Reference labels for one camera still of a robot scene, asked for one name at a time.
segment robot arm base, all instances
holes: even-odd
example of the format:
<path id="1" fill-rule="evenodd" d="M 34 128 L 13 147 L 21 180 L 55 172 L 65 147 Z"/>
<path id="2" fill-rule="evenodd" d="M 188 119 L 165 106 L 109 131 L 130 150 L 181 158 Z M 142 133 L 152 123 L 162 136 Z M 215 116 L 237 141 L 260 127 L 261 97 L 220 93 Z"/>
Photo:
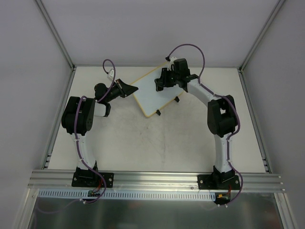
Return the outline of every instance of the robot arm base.
<path id="1" fill-rule="evenodd" d="M 215 166 L 213 173 L 210 175 L 198 175 L 198 188 L 200 190 L 239 190 L 240 182 L 238 175 L 235 175 L 234 170 L 226 173 L 219 172 Z"/>
<path id="2" fill-rule="evenodd" d="M 97 163 L 93 167 L 93 170 L 98 172 Z M 114 173 L 100 173 L 106 181 L 106 187 L 112 188 Z M 73 179 L 72 187 L 97 187 L 99 185 L 100 177 L 88 169 L 76 168 Z"/>

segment black mounting plate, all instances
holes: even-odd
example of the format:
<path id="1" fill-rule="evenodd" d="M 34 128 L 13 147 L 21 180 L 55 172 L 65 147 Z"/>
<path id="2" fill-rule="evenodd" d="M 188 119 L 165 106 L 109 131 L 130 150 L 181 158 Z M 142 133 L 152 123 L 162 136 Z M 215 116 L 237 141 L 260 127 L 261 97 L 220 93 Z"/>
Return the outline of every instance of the black mounting plate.
<path id="1" fill-rule="evenodd" d="M 106 187 L 112 188 L 113 187 L 113 179 L 114 179 L 114 173 L 100 173 L 105 181 L 106 181 Z M 87 179 L 81 179 L 77 177 L 77 175 L 74 173 L 73 179 L 72 179 L 72 187 L 97 187 L 99 185 L 98 182 L 95 181 L 88 181 Z"/>
<path id="2" fill-rule="evenodd" d="M 233 178 L 223 182 L 216 184 L 212 181 L 212 175 L 198 175 L 197 182 L 198 188 L 202 189 L 209 189 L 209 190 L 228 190 L 229 186 L 231 185 L 231 190 L 239 190 L 240 189 L 240 182 L 238 175 L 235 175 Z"/>

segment enclosure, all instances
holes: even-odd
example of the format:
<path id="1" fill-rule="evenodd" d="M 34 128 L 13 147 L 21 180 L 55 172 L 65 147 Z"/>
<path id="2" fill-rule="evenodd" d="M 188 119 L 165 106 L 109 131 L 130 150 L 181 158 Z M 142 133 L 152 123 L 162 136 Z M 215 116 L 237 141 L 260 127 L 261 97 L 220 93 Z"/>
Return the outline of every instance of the enclosure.
<path id="1" fill-rule="evenodd" d="M 0 18 L 1 228 L 304 227 L 304 1 L 11 0 Z M 184 92 L 160 116 L 145 117 L 128 96 L 94 119 L 90 145 L 113 187 L 94 204 L 78 202 L 91 189 L 71 186 L 68 99 L 111 84 L 105 59 L 133 84 L 183 43 L 204 52 L 201 82 L 235 99 L 240 196 L 218 207 L 217 191 L 199 189 L 215 143 L 207 107 Z M 199 74 L 194 47 L 173 56 Z"/>

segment glass panel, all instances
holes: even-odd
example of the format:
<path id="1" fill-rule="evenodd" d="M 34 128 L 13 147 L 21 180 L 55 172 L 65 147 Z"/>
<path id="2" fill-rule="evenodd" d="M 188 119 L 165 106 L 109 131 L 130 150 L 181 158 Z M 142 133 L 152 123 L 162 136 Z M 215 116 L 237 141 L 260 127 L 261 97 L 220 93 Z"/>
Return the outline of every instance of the glass panel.
<path id="1" fill-rule="evenodd" d="M 71 199 L 39 198 L 40 209 L 56 211 Z M 243 193 L 228 208 L 213 202 L 110 200 L 74 202 L 56 214 L 34 210 L 30 229 L 280 229 L 273 194 Z"/>

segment metal bar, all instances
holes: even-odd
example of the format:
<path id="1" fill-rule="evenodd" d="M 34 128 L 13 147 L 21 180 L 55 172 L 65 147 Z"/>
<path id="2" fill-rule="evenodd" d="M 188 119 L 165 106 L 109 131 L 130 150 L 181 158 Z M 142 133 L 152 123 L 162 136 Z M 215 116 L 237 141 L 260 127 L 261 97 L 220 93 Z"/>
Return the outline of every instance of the metal bar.
<path id="1" fill-rule="evenodd" d="M 17 218 L 14 228 L 27 229 L 31 220 L 32 212 L 35 206 L 38 189 L 28 189 L 25 203 L 22 208 L 22 214 Z"/>
<path id="2" fill-rule="evenodd" d="M 269 155 L 266 152 L 265 143 L 263 141 L 262 134 L 261 134 L 260 128 L 259 128 L 258 123 L 257 123 L 257 118 L 256 118 L 256 115 L 255 115 L 255 112 L 254 112 L 254 109 L 253 109 L 253 106 L 252 106 L 252 103 L 251 103 L 251 99 L 250 99 L 250 96 L 249 96 L 249 92 L 247 90 L 247 86 L 246 86 L 246 83 L 245 83 L 244 74 L 241 73 L 240 70 L 238 70 L 238 74 L 239 74 L 240 82 L 242 84 L 242 88 L 243 88 L 243 91 L 244 91 L 244 96 L 246 98 L 248 110 L 249 110 L 249 113 L 250 113 L 250 117 L 251 117 L 253 128 L 254 128 L 254 132 L 255 132 L 255 135 L 256 135 L 257 142 L 258 142 L 258 146 L 259 146 L 259 149 L 260 149 L 261 154 L 262 154 L 262 158 L 263 158 L 263 160 L 266 160 L 269 172 L 272 172 L 272 166 L 270 164 Z"/>
<path id="3" fill-rule="evenodd" d="M 73 170 L 34 170 L 30 188 L 73 188 Z M 198 192 L 197 175 L 209 173 L 158 173 L 115 171 L 113 190 L 194 191 Z M 285 188 L 277 174 L 243 174 L 243 192 L 283 193 Z M 202 190 L 219 192 L 219 190 Z"/>
<path id="4" fill-rule="evenodd" d="M 150 63 L 150 64 L 146 64 L 146 63 L 143 63 L 143 64 L 140 64 L 140 63 L 127 63 L 127 64 L 120 64 L 118 63 L 118 65 L 115 65 L 117 67 L 134 67 L 134 66 L 137 66 L 137 67 L 156 67 L 160 65 L 160 63 Z M 112 67 L 111 64 L 106 64 L 105 65 L 106 67 Z M 189 67 L 191 68 L 202 68 L 202 65 L 192 65 L 192 64 L 189 64 L 188 65 Z M 97 63 L 97 64 L 90 64 L 90 63 L 76 63 L 75 64 L 75 67 L 102 67 L 102 64 L 101 63 Z M 238 69 L 239 66 L 225 66 L 225 65 L 206 65 L 205 66 L 206 68 L 234 68 L 234 69 Z"/>
<path id="5" fill-rule="evenodd" d="M 72 61 L 71 57 L 69 56 L 68 51 L 67 51 L 66 47 L 64 46 L 64 44 L 62 42 L 62 39 L 59 36 L 59 34 L 58 34 L 58 32 L 57 32 L 57 30 L 56 30 L 56 28 L 55 28 L 55 26 L 54 26 L 54 24 L 51 20 L 51 17 L 48 14 L 43 2 L 41 0 L 35 0 L 35 3 L 37 5 L 38 9 L 40 10 L 43 18 L 45 19 L 51 33 L 53 34 L 53 36 L 54 36 L 54 38 L 55 38 L 55 40 L 56 40 L 56 42 L 59 46 L 59 49 L 61 50 L 64 58 L 66 59 L 66 61 L 68 63 L 68 65 L 70 66 L 71 69 L 74 69 L 73 61 Z"/>
<path id="6" fill-rule="evenodd" d="M 250 51 L 248 52 L 246 58 L 244 59 L 242 65 L 240 66 L 240 70 L 243 72 L 243 70 L 245 69 L 246 65 L 248 64 L 248 62 L 250 61 L 252 55 L 254 54 L 255 50 L 257 49 L 258 45 L 260 44 L 260 42 L 262 41 L 263 37 L 265 36 L 266 32 L 268 31 L 268 29 L 270 28 L 270 25 L 272 24 L 272 22 L 274 21 L 275 17 L 277 16 L 277 14 L 279 13 L 280 9 L 282 8 L 282 6 L 284 5 L 284 3 L 286 2 L 286 0 L 278 0 L 278 2 L 276 3 L 276 5 L 274 6 L 274 8 L 272 9 L 267 21 L 265 22 L 265 24 L 263 25 L 262 29 L 260 30 L 258 36 L 256 37 Z"/>
<path id="7" fill-rule="evenodd" d="M 287 194 L 275 193 L 274 197 L 277 203 L 277 208 L 280 213 L 284 229 L 298 229 L 299 227 L 292 214 Z"/>
<path id="8" fill-rule="evenodd" d="M 65 109 L 67 100 L 68 100 L 68 96 L 69 96 L 69 92 L 70 92 L 70 89 L 71 89 L 71 86 L 72 86 L 72 82 L 73 82 L 73 79 L 74 79 L 75 72 L 76 72 L 76 69 L 73 69 L 73 71 L 71 71 L 71 73 L 70 73 L 69 80 L 68 80 L 67 86 L 65 88 L 65 93 L 62 97 L 60 107 L 59 107 L 58 112 L 56 114 L 56 119 L 55 119 L 55 122 L 53 124 L 51 135 L 50 135 L 50 138 L 49 138 L 48 143 L 47 143 L 47 149 L 46 149 L 46 152 L 45 152 L 45 157 L 43 158 L 43 161 L 41 161 L 41 163 L 40 163 L 40 165 L 42 165 L 42 167 L 41 167 L 42 169 L 45 168 L 47 158 L 50 157 L 51 154 L 52 154 L 52 150 L 53 150 L 53 147 L 54 147 L 54 144 L 55 144 L 57 133 L 58 133 L 58 130 L 59 130 L 59 127 L 60 127 L 60 124 L 61 124 L 61 116 L 62 116 L 62 113 Z"/>

